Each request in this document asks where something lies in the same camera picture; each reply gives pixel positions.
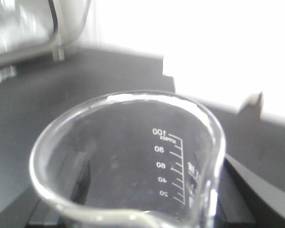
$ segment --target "glass beaker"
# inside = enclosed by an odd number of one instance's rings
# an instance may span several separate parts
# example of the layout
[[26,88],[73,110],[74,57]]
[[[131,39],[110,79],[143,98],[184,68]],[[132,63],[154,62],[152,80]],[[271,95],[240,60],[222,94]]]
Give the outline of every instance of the glass beaker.
[[39,136],[29,171],[70,227],[212,227],[225,136],[204,106],[136,91],[86,101]]

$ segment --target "dark surface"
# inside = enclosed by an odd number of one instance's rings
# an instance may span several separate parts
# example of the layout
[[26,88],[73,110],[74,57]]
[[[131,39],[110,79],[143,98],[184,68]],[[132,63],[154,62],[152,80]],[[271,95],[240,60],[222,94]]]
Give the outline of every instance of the dark surface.
[[[0,228],[23,228],[38,202],[30,187],[29,154],[54,118],[84,100],[110,92],[174,92],[173,80],[162,76],[162,59],[90,50],[65,62],[44,63],[44,59],[25,63],[18,67],[17,77],[0,84],[0,211],[4,210]],[[285,127],[209,108],[224,128],[227,153],[285,191]],[[253,196],[246,204],[254,210],[257,223],[270,227],[275,217],[259,212],[271,209],[236,175],[233,178],[245,189],[241,194]]]
[[[44,62],[21,65],[17,77],[0,84],[0,211],[30,186],[30,150],[41,131],[62,112],[112,92],[174,92],[172,78],[162,76],[162,59],[86,50],[65,62]],[[0,227],[24,226],[4,217],[0,216]]]
[[255,194],[250,186],[241,178],[234,167],[227,161],[225,167],[237,185],[243,199],[256,218],[258,228],[285,228],[285,219],[272,210],[262,199]]
[[285,127],[261,121],[253,113],[235,115],[209,108],[224,129],[227,153],[285,191]]
[[216,221],[217,223],[220,222],[220,224],[224,223],[224,226],[222,225],[221,227],[257,227],[255,218],[251,214],[248,205],[245,203],[225,165],[222,169],[218,193],[219,204]]

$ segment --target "white wall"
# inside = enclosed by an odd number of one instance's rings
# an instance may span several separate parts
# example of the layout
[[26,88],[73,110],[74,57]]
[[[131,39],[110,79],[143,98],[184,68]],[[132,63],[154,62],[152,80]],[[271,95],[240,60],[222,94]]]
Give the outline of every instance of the white wall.
[[164,55],[177,93],[238,111],[264,92],[285,124],[285,0],[94,0],[85,43]]

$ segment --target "clear glass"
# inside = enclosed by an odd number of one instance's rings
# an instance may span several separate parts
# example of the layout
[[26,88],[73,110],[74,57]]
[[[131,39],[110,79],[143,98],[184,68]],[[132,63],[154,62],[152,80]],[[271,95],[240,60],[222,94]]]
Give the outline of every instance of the clear glass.
[[204,106],[137,91],[54,120],[29,162],[39,196],[69,227],[212,227],[225,136]]
[[0,54],[44,44],[53,32],[48,0],[0,0]]

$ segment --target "measurement markings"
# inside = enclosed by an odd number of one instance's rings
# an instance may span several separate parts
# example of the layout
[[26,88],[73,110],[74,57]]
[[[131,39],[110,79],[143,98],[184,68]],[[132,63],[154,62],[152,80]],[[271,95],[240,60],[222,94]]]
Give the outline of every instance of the measurement markings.
[[174,156],[176,156],[176,157],[178,157],[178,158],[181,158],[180,155],[178,155],[178,154],[176,154],[176,153],[174,153],[174,152],[172,152],[172,151],[169,151],[169,153],[170,153],[170,154],[173,154]]
[[179,186],[178,184],[176,184],[176,183],[174,183],[174,182],[172,182],[172,184],[173,184],[175,187],[177,187],[177,188],[179,188],[180,190],[182,190],[182,187]]
[[179,179],[179,178],[176,178],[180,183],[183,183],[183,181],[181,180],[181,179]]
[[173,199],[175,199],[175,200],[177,200],[178,202],[180,202],[180,203],[182,203],[183,205],[185,205],[184,202],[181,201],[179,198],[176,198],[175,196],[173,196]]
[[181,164],[179,164],[178,162],[176,162],[175,164],[177,164],[178,166],[181,166],[181,167],[182,167],[182,165],[181,165]]
[[178,170],[176,170],[175,168],[171,168],[172,171],[177,172],[179,175],[182,175],[182,173]]

